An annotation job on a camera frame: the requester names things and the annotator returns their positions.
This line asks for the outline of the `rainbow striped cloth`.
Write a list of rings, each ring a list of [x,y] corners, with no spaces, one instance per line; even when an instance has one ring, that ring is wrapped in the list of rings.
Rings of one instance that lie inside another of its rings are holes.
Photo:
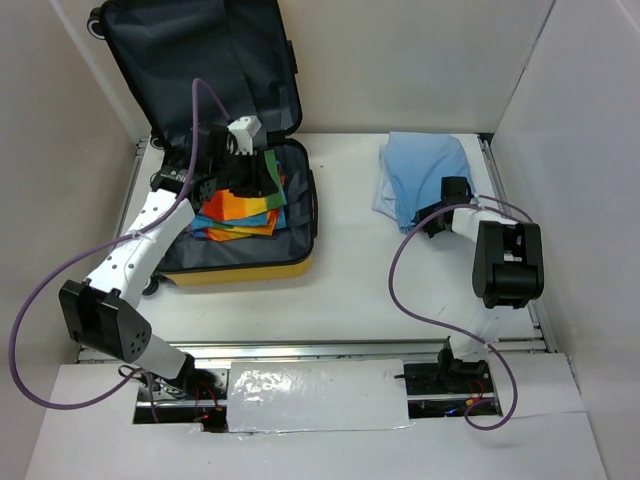
[[[252,157],[259,186],[246,190],[217,190],[204,202],[189,231],[196,238],[216,242],[251,236],[272,236],[287,226],[285,176],[274,150]]]

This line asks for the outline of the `light blue shirt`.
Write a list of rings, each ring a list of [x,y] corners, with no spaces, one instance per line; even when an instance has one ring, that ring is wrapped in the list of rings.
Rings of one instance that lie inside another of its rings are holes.
[[[417,225],[419,211],[441,200],[442,178],[472,180],[462,143],[447,134],[392,132],[379,149],[379,168],[372,209],[402,233]]]

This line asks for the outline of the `yellow suitcase with grey lining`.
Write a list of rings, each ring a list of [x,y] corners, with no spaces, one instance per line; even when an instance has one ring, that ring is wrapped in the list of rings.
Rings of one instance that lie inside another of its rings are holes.
[[[187,227],[160,260],[152,282],[178,285],[291,278],[305,273],[317,236],[317,193],[304,146],[293,137],[302,120],[297,67],[279,5],[274,1],[108,1],[96,8],[89,30],[105,40],[163,151],[161,167],[189,160],[195,174],[211,175],[192,190],[195,216],[216,190],[222,162],[236,152],[228,125],[259,118],[265,143],[285,176],[287,226],[272,236],[216,242]]]

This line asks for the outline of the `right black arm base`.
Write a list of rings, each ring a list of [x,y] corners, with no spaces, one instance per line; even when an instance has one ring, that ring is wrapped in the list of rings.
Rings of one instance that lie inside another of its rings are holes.
[[[494,382],[486,360],[454,357],[446,340],[432,362],[405,363],[394,376],[404,383],[410,419],[501,415]]]

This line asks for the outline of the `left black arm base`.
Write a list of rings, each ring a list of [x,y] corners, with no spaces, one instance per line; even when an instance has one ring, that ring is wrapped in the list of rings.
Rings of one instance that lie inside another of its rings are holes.
[[[194,424],[204,432],[227,433],[229,374],[229,369],[208,369],[196,384],[183,390],[157,375],[135,373],[133,424]]]

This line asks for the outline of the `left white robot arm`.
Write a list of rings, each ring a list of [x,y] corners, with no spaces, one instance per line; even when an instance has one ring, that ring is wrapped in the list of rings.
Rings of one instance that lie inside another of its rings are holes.
[[[203,142],[194,130],[187,164],[163,165],[130,228],[107,244],[103,262],[82,282],[68,280],[59,291],[72,340],[161,378],[163,389],[176,399],[189,397],[210,375],[196,368],[193,356],[154,335],[137,307],[160,260],[195,217],[192,190],[205,182],[206,195],[213,194],[213,177],[195,174]]]

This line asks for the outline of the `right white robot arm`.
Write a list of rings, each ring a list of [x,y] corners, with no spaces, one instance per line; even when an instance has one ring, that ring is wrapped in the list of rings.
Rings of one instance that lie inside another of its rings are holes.
[[[487,344],[544,289],[540,226],[525,214],[509,216],[479,204],[460,176],[441,179],[441,199],[416,213],[415,220],[432,220],[422,230],[430,237],[452,232],[475,245],[471,283],[479,304],[463,331],[454,332],[438,355],[436,379],[448,392],[460,391],[471,379],[467,362],[481,358]]]

